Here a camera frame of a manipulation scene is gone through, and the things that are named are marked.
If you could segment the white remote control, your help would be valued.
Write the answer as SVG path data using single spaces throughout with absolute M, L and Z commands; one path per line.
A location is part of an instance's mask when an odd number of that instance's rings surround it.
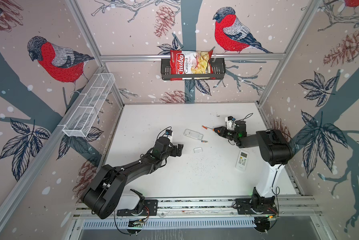
M 183 135 L 188 138 L 198 140 L 198 141 L 202 141 L 202 139 L 203 139 L 203 134 L 193 131 L 193 130 L 190 130 L 190 129 L 185 129 Z

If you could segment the white air conditioner remote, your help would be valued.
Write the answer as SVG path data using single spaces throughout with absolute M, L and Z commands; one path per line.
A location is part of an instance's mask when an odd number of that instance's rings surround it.
M 248 162 L 248 155 L 249 153 L 244 151 L 244 150 L 240 150 L 238 157 L 237 157 L 237 161 L 235 164 L 235 168 L 239 171 L 244 172 L 246 170 L 247 167 L 247 162 Z

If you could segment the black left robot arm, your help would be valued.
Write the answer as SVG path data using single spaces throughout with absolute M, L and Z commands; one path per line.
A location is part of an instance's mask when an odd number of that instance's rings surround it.
M 80 200 L 101 219 L 107 218 L 118 206 L 125 186 L 163 166 L 169 157 L 181 157 L 184 145 L 174 145 L 169 138 L 159 137 L 154 146 L 130 164 L 104 165 L 85 189 Z

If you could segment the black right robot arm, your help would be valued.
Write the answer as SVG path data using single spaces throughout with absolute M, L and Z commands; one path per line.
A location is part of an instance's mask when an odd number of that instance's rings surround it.
M 264 214 L 266 211 L 277 214 L 274 201 L 279 195 L 277 181 L 279 173 L 294 156 L 294 150 L 280 130 L 269 129 L 257 131 L 254 135 L 248 135 L 246 121 L 227 121 L 225 127 L 212 129 L 220 137 L 232 141 L 241 149 L 236 166 L 245 168 L 248 163 L 248 148 L 259 147 L 260 155 L 266 165 L 262 169 L 261 178 L 253 188 L 250 209 L 255 214 Z

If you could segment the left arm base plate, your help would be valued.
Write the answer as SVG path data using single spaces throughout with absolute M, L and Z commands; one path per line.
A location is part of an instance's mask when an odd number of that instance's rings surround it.
M 158 200 L 140 200 L 133 209 L 120 209 L 116 211 L 117 217 L 148 217 L 156 216 Z

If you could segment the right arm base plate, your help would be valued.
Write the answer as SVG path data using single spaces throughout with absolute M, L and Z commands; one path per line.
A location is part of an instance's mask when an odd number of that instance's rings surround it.
M 239 215 L 277 215 L 278 209 L 275 198 L 261 200 L 235 199 L 232 207 Z

